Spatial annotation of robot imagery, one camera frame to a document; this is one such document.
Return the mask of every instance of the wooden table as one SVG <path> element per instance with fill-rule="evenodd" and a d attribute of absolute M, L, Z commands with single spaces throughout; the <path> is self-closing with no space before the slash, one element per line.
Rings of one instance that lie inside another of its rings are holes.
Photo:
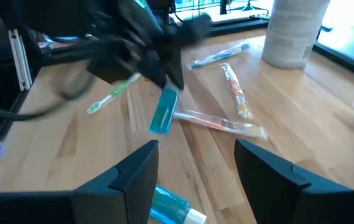
<path fill-rule="evenodd" d="M 354 74 L 312 54 L 303 70 L 280 70 L 261 60 L 265 30 L 208 39 L 183 52 L 183 63 L 246 39 L 251 48 L 227 60 L 268 141 L 250 139 L 308 170 L 354 188 Z M 85 62 L 43 68 L 22 111 L 54 100 L 51 76 L 74 74 Z M 240 120 L 219 64 L 185 68 L 184 108 Z M 113 87 L 94 89 L 67 108 L 34 122 L 14 123 L 0 162 L 0 191 L 74 189 L 150 139 L 159 140 L 158 184 L 191 201 L 208 223 L 255 223 L 233 158 L 234 134 L 174 121 L 167 136 L 147 129 L 160 91 L 141 79 L 94 115 L 86 109 Z"/>

